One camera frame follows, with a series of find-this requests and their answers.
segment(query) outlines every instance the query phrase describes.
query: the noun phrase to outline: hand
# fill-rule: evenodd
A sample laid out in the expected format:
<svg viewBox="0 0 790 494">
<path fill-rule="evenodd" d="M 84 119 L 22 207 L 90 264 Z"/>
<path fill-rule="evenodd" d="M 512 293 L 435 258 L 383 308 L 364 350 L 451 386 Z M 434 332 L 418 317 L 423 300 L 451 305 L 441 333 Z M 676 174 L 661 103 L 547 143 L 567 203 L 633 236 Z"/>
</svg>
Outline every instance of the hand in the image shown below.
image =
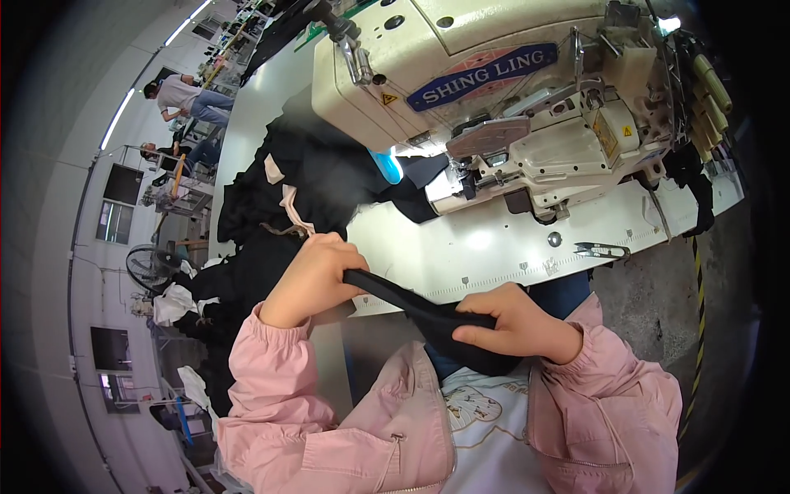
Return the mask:
<svg viewBox="0 0 790 494">
<path fill-rule="evenodd" d="M 367 262 L 337 233 L 310 237 L 285 270 L 261 307 L 258 318 L 279 328 L 299 326 L 304 319 L 364 292 L 343 283 L 343 271 L 366 270 Z"/>
<path fill-rule="evenodd" d="M 502 355 L 540 355 L 560 365 L 571 362 L 581 351 L 581 333 L 544 312 L 515 283 L 467 295 L 455 310 L 496 317 L 494 330 L 459 326 L 453 332 L 455 341 Z"/>
</svg>

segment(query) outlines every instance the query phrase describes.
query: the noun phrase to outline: yellow black striped tape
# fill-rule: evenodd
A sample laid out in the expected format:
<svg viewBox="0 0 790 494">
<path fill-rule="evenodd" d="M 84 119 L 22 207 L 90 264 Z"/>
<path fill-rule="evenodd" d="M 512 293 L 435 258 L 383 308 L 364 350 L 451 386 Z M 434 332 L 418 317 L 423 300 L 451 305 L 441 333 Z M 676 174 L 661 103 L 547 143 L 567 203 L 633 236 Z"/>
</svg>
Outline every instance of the yellow black striped tape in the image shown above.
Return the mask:
<svg viewBox="0 0 790 494">
<path fill-rule="evenodd" d="M 697 305 L 699 307 L 699 341 L 697 343 L 697 367 L 694 371 L 694 384 L 691 386 L 691 400 L 686 409 L 686 416 L 683 418 L 684 426 L 680 429 L 678 435 L 678 442 L 680 442 L 686 435 L 689 428 L 689 417 L 691 411 L 694 410 L 694 402 L 697 399 L 697 388 L 699 387 L 699 375 L 702 370 L 702 355 L 705 352 L 705 287 L 702 284 L 702 262 L 699 258 L 699 248 L 697 245 L 697 237 L 691 237 L 691 249 L 694 252 L 694 268 L 697 271 Z"/>
</svg>

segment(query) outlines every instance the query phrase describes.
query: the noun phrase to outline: pink jacket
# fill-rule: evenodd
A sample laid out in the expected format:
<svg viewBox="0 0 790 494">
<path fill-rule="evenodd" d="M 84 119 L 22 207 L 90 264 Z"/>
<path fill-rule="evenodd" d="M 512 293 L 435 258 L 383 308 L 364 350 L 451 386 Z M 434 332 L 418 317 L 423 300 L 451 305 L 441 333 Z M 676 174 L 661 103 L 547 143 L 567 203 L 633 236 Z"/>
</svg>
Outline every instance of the pink jacket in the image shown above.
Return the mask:
<svg viewBox="0 0 790 494">
<path fill-rule="evenodd" d="M 398 350 L 340 425 L 316 396 L 307 325 L 242 326 L 230 367 L 233 408 L 218 443 L 255 492 L 438 492 L 455 467 L 447 410 L 423 344 Z M 677 381 L 602 326 L 592 294 L 568 322 L 584 335 L 566 365 L 530 375 L 527 437 L 555 492 L 673 492 Z"/>
</svg>

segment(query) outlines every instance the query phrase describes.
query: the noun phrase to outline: man in white shirt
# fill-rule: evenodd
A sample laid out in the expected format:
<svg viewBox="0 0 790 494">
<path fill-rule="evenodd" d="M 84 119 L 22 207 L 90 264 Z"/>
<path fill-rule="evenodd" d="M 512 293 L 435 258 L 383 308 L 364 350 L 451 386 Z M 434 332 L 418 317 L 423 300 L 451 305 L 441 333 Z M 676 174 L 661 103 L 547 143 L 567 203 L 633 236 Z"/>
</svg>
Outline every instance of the man in white shirt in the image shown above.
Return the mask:
<svg viewBox="0 0 790 494">
<path fill-rule="evenodd" d="M 180 115 L 192 115 L 197 120 L 213 123 L 225 128 L 228 126 L 228 116 L 217 111 L 233 109 L 233 98 L 220 92 L 207 91 L 193 86 L 194 77 L 190 75 L 173 74 L 160 81 L 151 81 L 143 88 L 146 100 L 156 100 L 160 113 L 165 122 Z M 179 110 L 168 113 L 169 107 Z"/>
</svg>

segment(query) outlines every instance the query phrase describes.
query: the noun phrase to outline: standing fan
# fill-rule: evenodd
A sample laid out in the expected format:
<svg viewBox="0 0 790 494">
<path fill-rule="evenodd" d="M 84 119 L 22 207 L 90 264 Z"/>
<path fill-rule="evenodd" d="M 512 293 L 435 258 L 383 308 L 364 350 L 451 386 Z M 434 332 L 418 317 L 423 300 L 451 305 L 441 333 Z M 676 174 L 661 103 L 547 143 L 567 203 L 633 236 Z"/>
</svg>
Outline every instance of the standing fan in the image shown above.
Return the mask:
<svg viewBox="0 0 790 494">
<path fill-rule="evenodd" d="M 180 269 L 178 255 L 157 249 L 155 245 L 138 245 L 126 255 L 126 271 L 132 280 L 157 295 L 164 292 L 171 276 Z"/>
</svg>

